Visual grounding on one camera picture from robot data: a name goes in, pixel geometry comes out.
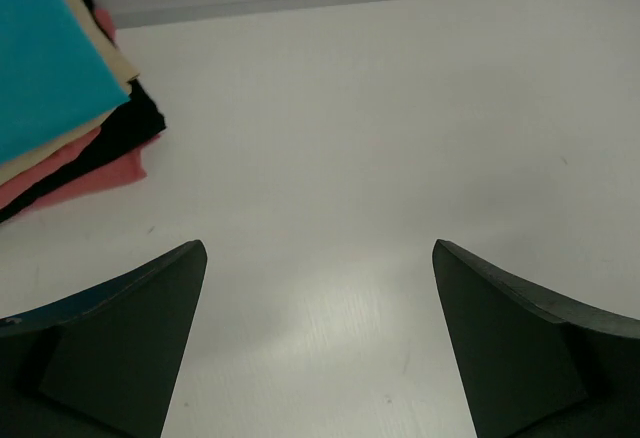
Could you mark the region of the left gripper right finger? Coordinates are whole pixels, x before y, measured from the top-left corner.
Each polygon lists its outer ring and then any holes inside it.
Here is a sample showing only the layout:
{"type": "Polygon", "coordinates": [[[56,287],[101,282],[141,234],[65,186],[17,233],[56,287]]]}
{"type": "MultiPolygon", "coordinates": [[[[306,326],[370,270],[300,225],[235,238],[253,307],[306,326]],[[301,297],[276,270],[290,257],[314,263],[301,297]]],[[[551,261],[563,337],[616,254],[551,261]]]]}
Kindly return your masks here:
{"type": "Polygon", "coordinates": [[[639,322],[439,240],[434,275],[479,437],[636,437],[639,322]]]}

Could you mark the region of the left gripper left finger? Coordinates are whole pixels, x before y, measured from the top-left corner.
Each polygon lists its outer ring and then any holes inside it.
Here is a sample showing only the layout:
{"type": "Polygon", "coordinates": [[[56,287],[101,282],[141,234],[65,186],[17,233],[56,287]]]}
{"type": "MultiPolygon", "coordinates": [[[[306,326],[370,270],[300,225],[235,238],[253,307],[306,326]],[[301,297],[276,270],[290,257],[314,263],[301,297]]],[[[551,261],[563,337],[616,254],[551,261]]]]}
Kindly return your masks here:
{"type": "Polygon", "coordinates": [[[193,240],[1,320],[4,437],[158,437],[207,266],[193,240]]]}

